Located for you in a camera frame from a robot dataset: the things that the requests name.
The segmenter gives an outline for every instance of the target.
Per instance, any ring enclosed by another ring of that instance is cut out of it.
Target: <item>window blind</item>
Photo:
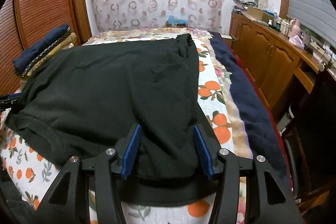
[[[289,0],[288,16],[336,47],[336,11],[329,0]]]

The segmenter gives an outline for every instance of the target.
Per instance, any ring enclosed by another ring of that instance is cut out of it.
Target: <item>trash bin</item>
[[[299,103],[291,102],[288,111],[285,113],[285,115],[281,118],[280,122],[277,124],[277,130],[279,133],[283,132],[283,130],[286,128],[289,122],[294,118],[294,115],[298,111],[298,109],[299,109]]]

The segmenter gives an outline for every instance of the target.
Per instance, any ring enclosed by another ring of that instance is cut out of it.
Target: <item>wooden wardrobe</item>
[[[91,37],[85,0],[6,0],[0,10],[0,95],[19,87],[12,59],[63,23],[76,33],[76,46]]]

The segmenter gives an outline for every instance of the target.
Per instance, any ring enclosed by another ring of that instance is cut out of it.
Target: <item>silver bolt head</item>
[[[113,148],[109,148],[105,151],[107,155],[113,155],[116,151]]]
[[[78,156],[72,156],[70,159],[69,159],[69,161],[71,162],[71,163],[75,163],[75,162],[77,162],[79,160],[79,157]]]
[[[261,155],[257,156],[257,161],[259,161],[259,162],[264,162],[265,160],[266,160],[266,159],[265,159],[264,156],[261,156]]]
[[[229,150],[227,150],[226,148],[222,148],[220,149],[219,153],[221,153],[222,155],[227,155],[229,154]]]

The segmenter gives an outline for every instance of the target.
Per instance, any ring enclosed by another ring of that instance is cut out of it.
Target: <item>bed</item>
[[[266,108],[259,100],[234,55],[216,34],[186,28],[157,28],[105,32],[88,40],[83,46],[141,40],[174,38],[190,33],[199,55],[198,103],[211,124],[222,148],[237,156],[252,158],[264,155],[287,187],[289,177],[281,143]],[[4,124],[7,109],[1,114],[0,156],[3,168],[20,192],[22,200],[36,210],[60,167],[44,159]],[[97,223],[95,193],[90,191],[90,219]],[[122,203],[127,223],[207,223],[215,194],[194,203],[174,207],[149,207]],[[237,223],[244,223],[246,183],[240,181]]]

